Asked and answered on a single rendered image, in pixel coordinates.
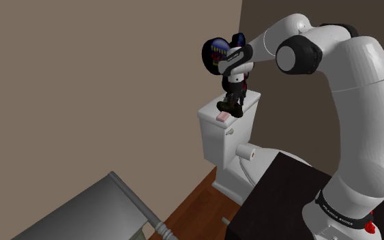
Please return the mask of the black big-eared mouse figure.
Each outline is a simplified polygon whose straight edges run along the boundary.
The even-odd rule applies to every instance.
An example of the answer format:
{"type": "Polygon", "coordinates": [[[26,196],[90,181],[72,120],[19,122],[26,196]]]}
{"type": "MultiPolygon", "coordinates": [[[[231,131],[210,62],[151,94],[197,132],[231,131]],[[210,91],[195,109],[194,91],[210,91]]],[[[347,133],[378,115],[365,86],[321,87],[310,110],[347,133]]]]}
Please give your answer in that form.
{"type": "MultiPolygon", "coordinates": [[[[227,42],[224,38],[216,37],[207,40],[202,48],[201,56],[203,64],[206,69],[213,75],[220,75],[218,72],[218,63],[228,54],[233,53],[240,47],[246,44],[246,39],[243,33],[236,33],[232,36],[230,42],[227,42]]],[[[231,83],[241,82],[247,80],[250,71],[253,69],[253,63],[245,63],[244,70],[238,74],[232,74],[230,76],[223,76],[222,81],[229,81],[231,83]]],[[[232,93],[228,97],[224,97],[222,101],[216,104],[217,109],[222,112],[227,112],[235,118],[241,118],[243,116],[242,106],[246,97],[237,97],[232,93]]]]}

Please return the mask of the white toilet paper roll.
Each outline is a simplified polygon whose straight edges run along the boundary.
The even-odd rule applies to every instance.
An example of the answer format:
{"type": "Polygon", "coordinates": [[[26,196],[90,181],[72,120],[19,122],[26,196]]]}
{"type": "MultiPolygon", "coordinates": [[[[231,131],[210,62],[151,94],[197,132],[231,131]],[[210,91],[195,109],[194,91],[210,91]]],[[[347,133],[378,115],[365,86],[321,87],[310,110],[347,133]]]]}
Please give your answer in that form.
{"type": "Polygon", "coordinates": [[[239,144],[235,150],[235,155],[241,159],[252,161],[256,153],[256,147],[249,143],[239,144]]]}

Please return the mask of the dark robot stand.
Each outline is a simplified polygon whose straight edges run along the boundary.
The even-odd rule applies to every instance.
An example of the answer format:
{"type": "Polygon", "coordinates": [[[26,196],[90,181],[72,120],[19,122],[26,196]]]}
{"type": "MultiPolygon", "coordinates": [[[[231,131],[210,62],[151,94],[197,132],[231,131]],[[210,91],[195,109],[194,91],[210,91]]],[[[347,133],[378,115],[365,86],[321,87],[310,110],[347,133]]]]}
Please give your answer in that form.
{"type": "Polygon", "coordinates": [[[384,240],[384,199],[350,188],[329,175],[280,153],[228,225],[224,240],[315,240],[309,226],[330,225],[322,240],[384,240]],[[332,209],[350,218],[374,217],[376,232],[341,227],[314,203],[322,192],[332,209]]]}

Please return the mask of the grey table with rail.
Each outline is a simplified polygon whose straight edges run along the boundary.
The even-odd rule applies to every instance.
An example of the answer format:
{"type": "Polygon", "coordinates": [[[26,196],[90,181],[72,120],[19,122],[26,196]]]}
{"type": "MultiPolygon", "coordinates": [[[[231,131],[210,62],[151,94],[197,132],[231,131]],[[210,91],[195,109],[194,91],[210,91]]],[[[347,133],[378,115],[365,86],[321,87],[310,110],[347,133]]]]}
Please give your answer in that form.
{"type": "Polygon", "coordinates": [[[146,223],[162,240],[178,240],[111,171],[11,240],[146,240],[146,223]]]}

